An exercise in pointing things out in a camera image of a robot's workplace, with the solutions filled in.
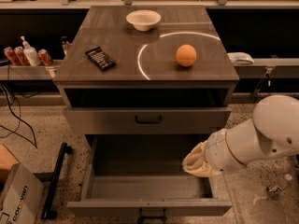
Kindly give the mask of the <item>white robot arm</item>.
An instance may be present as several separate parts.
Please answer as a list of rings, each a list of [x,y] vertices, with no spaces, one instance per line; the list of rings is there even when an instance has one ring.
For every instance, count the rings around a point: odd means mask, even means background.
[[[262,99],[252,118],[221,129],[195,146],[182,163],[199,177],[230,174],[251,162],[299,154],[299,100],[285,95]]]

